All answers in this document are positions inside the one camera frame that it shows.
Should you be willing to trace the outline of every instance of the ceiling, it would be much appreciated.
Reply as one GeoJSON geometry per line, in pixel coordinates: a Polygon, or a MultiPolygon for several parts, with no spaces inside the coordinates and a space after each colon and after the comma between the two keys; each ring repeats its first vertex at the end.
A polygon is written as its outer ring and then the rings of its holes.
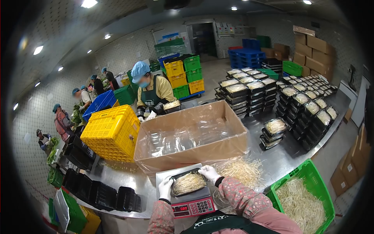
{"type": "MultiPolygon", "coordinates": [[[[36,22],[30,24],[20,42],[13,91],[26,93],[39,79],[57,72],[87,55],[88,49],[97,51],[108,43],[143,27],[172,19],[163,10],[164,0],[97,0],[92,8],[83,8],[83,0],[50,0],[36,22]],[[105,34],[111,38],[104,40],[105,34]],[[33,55],[36,47],[43,50],[33,55]]],[[[179,9],[178,17],[211,14],[293,13],[334,22],[346,23],[332,0],[191,0],[179,9]]]]}

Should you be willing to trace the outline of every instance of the digital scale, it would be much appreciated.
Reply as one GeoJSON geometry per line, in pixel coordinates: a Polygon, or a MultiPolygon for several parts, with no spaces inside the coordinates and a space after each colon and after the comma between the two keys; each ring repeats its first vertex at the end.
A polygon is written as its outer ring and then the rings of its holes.
{"type": "MultiPolygon", "coordinates": [[[[158,188],[159,184],[166,178],[201,167],[202,164],[198,163],[187,167],[157,172],[156,188],[158,188]]],[[[158,189],[156,191],[158,200],[160,198],[160,193],[158,189]]],[[[199,216],[215,211],[213,198],[208,186],[179,197],[171,195],[171,207],[174,212],[174,219],[199,216]]]]}

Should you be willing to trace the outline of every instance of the yellow shirt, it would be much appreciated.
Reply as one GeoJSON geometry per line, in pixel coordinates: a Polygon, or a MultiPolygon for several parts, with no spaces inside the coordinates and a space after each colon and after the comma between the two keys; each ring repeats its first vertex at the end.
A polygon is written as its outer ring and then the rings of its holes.
{"type": "MultiPolygon", "coordinates": [[[[150,82],[150,89],[153,90],[153,76],[151,77],[151,82],[150,82]]],[[[173,89],[171,88],[170,82],[163,76],[157,76],[156,77],[156,95],[160,99],[166,99],[168,101],[174,101],[174,94],[173,94],[173,89]]],[[[137,106],[144,106],[147,107],[144,102],[141,101],[141,87],[138,89],[138,104],[137,106]]]]}

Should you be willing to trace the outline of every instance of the worker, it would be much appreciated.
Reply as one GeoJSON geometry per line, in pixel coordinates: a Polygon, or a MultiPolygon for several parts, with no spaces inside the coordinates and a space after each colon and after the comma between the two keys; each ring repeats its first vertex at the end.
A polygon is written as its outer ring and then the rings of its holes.
{"type": "Polygon", "coordinates": [[[39,146],[44,152],[49,155],[51,152],[51,149],[48,148],[49,145],[52,145],[52,142],[50,142],[52,136],[50,134],[42,134],[42,131],[40,129],[36,130],[36,136],[39,137],[39,146]]]}
{"type": "Polygon", "coordinates": [[[55,113],[56,131],[60,134],[61,139],[68,143],[69,137],[74,134],[71,130],[74,123],[70,122],[69,114],[61,108],[60,104],[55,104],[52,111],[55,113]]]}
{"type": "Polygon", "coordinates": [[[103,94],[104,93],[104,86],[102,85],[102,82],[100,78],[97,78],[97,75],[91,75],[91,81],[93,82],[93,94],[103,94]]]}
{"type": "Polygon", "coordinates": [[[108,81],[112,84],[113,89],[119,89],[119,85],[117,83],[117,80],[114,78],[113,73],[110,71],[107,71],[106,67],[103,67],[101,69],[101,73],[104,73],[105,77],[108,79],[108,81]]]}
{"type": "MultiPolygon", "coordinates": [[[[302,233],[286,214],[273,208],[272,202],[263,193],[247,188],[237,179],[218,175],[209,165],[203,166],[198,172],[218,187],[220,195],[229,201],[238,215],[227,215],[217,210],[200,216],[192,227],[181,234],[302,233]]],[[[149,234],[174,233],[170,195],[172,183],[173,180],[166,178],[158,186],[160,199],[154,203],[149,234]]]]}
{"type": "Polygon", "coordinates": [[[145,62],[137,62],[131,71],[132,81],[139,85],[137,117],[144,121],[144,112],[147,107],[151,111],[148,119],[156,115],[164,114],[162,106],[174,101],[173,89],[169,81],[160,75],[151,74],[149,65],[145,62]]]}
{"type": "Polygon", "coordinates": [[[84,103],[83,106],[79,106],[79,111],[87,109],[92,103],[90,94],[84,89],[75,88],[75,89],[73,89],[72,95],[76,99],[78,99],[78,100],[80,100],[84,103]]]}

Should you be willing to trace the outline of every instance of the scale keypad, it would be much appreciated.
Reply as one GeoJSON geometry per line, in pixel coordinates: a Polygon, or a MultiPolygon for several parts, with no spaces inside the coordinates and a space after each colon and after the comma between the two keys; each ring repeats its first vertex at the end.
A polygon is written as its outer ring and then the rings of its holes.
{"type": "Polygon", "coordinates": [[[212,212],[214,210],[212,201],[210,199],[189,203],[191,215],[201,215],[212,212]]]}

